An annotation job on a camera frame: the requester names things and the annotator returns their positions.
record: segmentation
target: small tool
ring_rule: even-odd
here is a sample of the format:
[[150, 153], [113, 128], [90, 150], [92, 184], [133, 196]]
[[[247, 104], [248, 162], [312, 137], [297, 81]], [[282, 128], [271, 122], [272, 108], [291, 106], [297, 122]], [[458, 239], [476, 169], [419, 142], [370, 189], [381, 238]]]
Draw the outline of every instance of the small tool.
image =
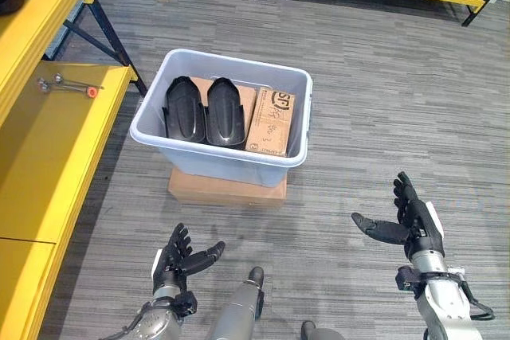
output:
[[53, 77], [54, 81], [46, 81], [42, 77], [37, 81], [37, 86], [43, 93], [50, 93], [51, 91], [61, 92], [83, 92], [91, 99], [96, 98], [99, 89], [104, 89], [101, 86], [82, 83], [80, 81], [65, 80], [60, 73], [56, 73]]

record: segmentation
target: cardboard box on floor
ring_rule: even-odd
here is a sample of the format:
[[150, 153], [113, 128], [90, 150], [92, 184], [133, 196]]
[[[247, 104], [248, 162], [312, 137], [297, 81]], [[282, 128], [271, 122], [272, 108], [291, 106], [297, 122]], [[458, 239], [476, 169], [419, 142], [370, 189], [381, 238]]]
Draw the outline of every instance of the cardboard box on floor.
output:
[[287, 176], [276, 187], [264, 187], [189, 175], [174, 167], [168, 191], [185, 204], [280, 207], [287, 197]]
[[[197, 86], [200, 91], [200, 97], [202, 98], [202, 104], [204, 107], [207, 106], [207, 91], [212, 85], [212, 80], [202, 79], [200, 77], [190, 77], [191, 81]], [[255, 101], [257, 99], [257, 91], [254, 88], [244, 87], [242, 85], [236, 85], [239, 91], [239, 99], [243, 110], [245, 111], [245, 137], [248, 136], [249, 125], [252, 121], [253, 109], [255, 108]]]
[[258, 92], [246, 151], [287, 155], [287, 141], [294, 111], [295, 96], [269, 88]]

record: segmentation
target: robotic arm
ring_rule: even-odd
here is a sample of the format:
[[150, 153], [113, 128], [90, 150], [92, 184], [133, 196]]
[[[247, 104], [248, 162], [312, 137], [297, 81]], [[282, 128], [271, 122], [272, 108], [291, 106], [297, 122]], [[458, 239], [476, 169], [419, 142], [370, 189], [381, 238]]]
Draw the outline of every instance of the robotic arm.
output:
[[[434, 206], [418, 199], [404, 172], [394, 186], [398, 223], [371, 220], [359, 213], [352, 214], [353, 221], [370, 238], [404, 246], [414, 268], [400, 267], [395, 280], [399, 290], [414, 292], [427, 325], [425, 340], [481, 340], [472, 320], [492, 320], [494, 314], [474, 299], [464, 269], [446, 266], [443, 228]], [[470, 315], [471, 305], [483, 313]]]
[[131, 332], [143, 340], [178, 340], [183, 319], [197, 311], [197, 299], [187, 290], [187, 276], [212, 266], [225, 249], [224, 242], [195, 254], [188, 229], [179, 223], [168, 244], [158, 250], [152, 267], [153, 296], [120, 332], [101, 340], [117, 340]]

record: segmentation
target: robot leg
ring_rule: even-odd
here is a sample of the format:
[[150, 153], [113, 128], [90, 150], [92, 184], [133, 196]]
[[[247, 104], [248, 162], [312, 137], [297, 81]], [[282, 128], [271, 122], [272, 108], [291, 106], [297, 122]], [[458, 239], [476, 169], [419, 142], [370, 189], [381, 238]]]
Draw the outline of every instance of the robot leg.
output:
[[264, 302], [264, 270], [255, 267], [234, 292], [206, 340], [250, 340]]
[[317, 328], [314, 322], [303, 322], [301, 326], [301, 340], [345, 340], [334, 330]]

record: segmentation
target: plastic bin rim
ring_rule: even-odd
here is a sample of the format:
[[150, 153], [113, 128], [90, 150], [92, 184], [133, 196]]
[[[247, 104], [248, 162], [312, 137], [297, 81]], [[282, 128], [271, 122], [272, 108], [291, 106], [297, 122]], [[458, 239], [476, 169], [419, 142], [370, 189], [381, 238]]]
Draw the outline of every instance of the plastic bin rim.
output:
[[[303, 69], [299, 68], [293, 68], [288, 67], [285, 65], [278, 65], [278, 64], [270, 64], [270, 63], [263, 63], [261, 61], [251, 61], [246, 59], [240, 59], [236, 57], [228, 57], [223, 55], [217, 55], [215, 53], [205, 53], [201, 51], [195, 51], [193, 49], [172, 49], [167, 55], [165, 56], [163, 63], [161, 64], [160, 68], [163, 67], [170, 58], [177, 54], [177, 53], [193, 53], [203, 56], [209, 56], [209, 57], [222, 57], [226, 58], [232, 61], [241, 61], [249, 64], [262, 64], [264, 66], [271, 66], [274, 68], [281, 68], [286, 70], [291, 70], [294, 72], [299, 72], [306, 76], [307, 81], [307, 87], [312, 86], [312, 78], [310, 77], [309, 73], [304, 71]], [[156, 84], [162, 73], [158, 71], [155, 78], [152, 81], [152, 85]], [[180, 151], [188, 151], [195, 154], [204, 154], [204, 155], [211, 155], [214, 157], [222, 157], [222, 158], [228, 158], [228, 159], [235, 159], [238, 161], [247, 161], [247, 162], [255, 162], [260, 163], [263, 165], [270, 165], [270, 166], [279, 166], [279, 167], [297, 167], [301, 165], [304, 160], [307, 157], [308, 153], [308, 131], [310, 129], [310, 102], [304, 103], [304, 115], [308, 115], [308, 120], [306, 121], [306, 130], [302, 131], [301, 133], [301, 140], [300, 140], [300, 151], [299, 153], [294, 157], [278, 157], [270, 154], [259, 154], [259, 153], [253, 153], [249, 151], [243, 151], [243, 150], [235, 150], [235, 149], [228, 149], [224, 147], [212, 147], [207, 146], [208, 153], [204, 153], [203, 151], [203, 144], [200, 143], [186, 143], [184, 141], [179, 141], [177, 139], [168, 139], [165, 137], [159, 137], [157, 135], [148, 135], [146, 133], [142, 133], [138, 130], [138, 123], [140, 116], [143, 114], [143, 111], [147, 107], [146, 100], [149, 100], [151, 98], [152, 93], [155, 91], [154, 86], [150, 86], [147, 94], [143, 98], [142, 104], [139, 107], [139, 110], [136, 112], [134, 119], [131, 122], [131, 126], [129, 127], [129, 133], [131, 137], [138, 143], [142, 143], [144, 145], [149, 145], [152, 147], [158, 147], [161, 149], [165, 149], [163, 145], [167, 144], [168, 142], [172, 142], [173, 146], [172, 148], [168, 148], [170, 150], [180, 150]]]

